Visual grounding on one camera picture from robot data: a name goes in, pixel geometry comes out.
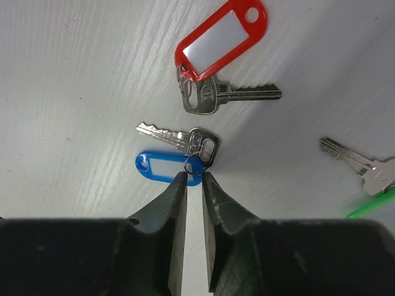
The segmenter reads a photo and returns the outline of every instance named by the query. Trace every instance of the gray surface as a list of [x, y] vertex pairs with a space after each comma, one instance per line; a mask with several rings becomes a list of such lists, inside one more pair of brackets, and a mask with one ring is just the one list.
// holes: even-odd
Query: gray surface
[[[276, 102], [183, 110], [173, 53], [222, 0], [0, 3], [1, 216], [128, 216], [166, 184], [144, 179], [144, 149], [176, 151], [135, 131], [201, 126], [222, 139], [211, 172], [263, 218], [342, 217], [370, 200], [331, 136], [395, 156], [395, 2], [265, 0], [268, 32], [218, 75], [275, 83]], [[185, 295], [205, 295], [200, 188], [189, 189]]]

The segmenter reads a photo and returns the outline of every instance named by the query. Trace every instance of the white label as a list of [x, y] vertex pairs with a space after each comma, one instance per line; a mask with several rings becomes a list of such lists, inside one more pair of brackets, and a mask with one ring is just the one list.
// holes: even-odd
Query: white label
[[247, 32], [231, 11], [185, 48], [183, 53], [200, 75], [247, 39]]
[[[184, 171], [183, 162], [169, 162], [167, 160], [150, 158], [149, 164], [151, 173], [156, 176], [174, 178], [179, 172]], [[188, 171], [192, 172], [192, 165], [190, 163], [186, 164], [186, 168]], [[188, 180], [192, 181], [193, 176], [188, 174]]]

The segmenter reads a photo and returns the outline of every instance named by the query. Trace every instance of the blue plastic tag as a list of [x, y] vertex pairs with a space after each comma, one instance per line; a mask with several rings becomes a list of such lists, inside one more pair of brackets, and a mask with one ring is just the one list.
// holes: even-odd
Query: blue plastic tag
[[[144, 151], [136, 157], [137, 170], [147, 179], [171, 183], [174, 177], [181, 171], [184, 171], [184, 164], [187, 155]], [[204, 171], [204, 165], [199, 157], [191, 157], [186, 164], [189, 172], [197, 176], [188, 174], [188, 186], [196, 186], [202, 182], [201, 173]]]

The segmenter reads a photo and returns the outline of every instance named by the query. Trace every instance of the metal key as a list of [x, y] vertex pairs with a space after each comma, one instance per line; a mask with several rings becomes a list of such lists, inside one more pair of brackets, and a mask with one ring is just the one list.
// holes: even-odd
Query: metal key
[[185, 155], [196, 154], [197, 152], [206, 151], [205, 148], [211, 142], [214, 146], [210, 151], [210, 159], [206, 159], [205, 153], [200, 154], [200, 158], [206, 167], [211, 167], [214, 158], [220, 146], [220, 139], [210, 131], [202, 128], [194, 128], [189, 133], [182, 131], [168, 131], [166, 129], [158, 129], [154, 125], [146, 125], [144, 122], [136, 126], [136, 130], [140, 134], [147, 134], [155, 139], [161, 140], [168, 144], [174, 145]]
[[278, 100], [283, 95], [282, 91], [274, 84], [266, 84], [256, 88], [233, 88], [227, 83], [220, 82], [214, 76], [194, 84], [197, 91], [197, 104], [192, 105], [189, 96], [183, 95], [183, 105], [187, 112], [200, 115], [213, 114], [220, 105], [232, 101]]
[[337, 160], [345, 160], [364, 179], [363, 189], [372, 196], [386, 192], [395, 182], [395, 158], [385, 162], [370, 160], [330, 139], [321, 139], [321, 148]]

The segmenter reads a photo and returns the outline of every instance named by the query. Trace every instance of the red plastic tag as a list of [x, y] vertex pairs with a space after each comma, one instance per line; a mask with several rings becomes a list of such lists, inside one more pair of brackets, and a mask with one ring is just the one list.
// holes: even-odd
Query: red plastic tag
[[259, 0], [229, 0], [179, 43], [176, 67], [188, 80], [206, 80], [258, 42], [266, 29], [267, 13]]

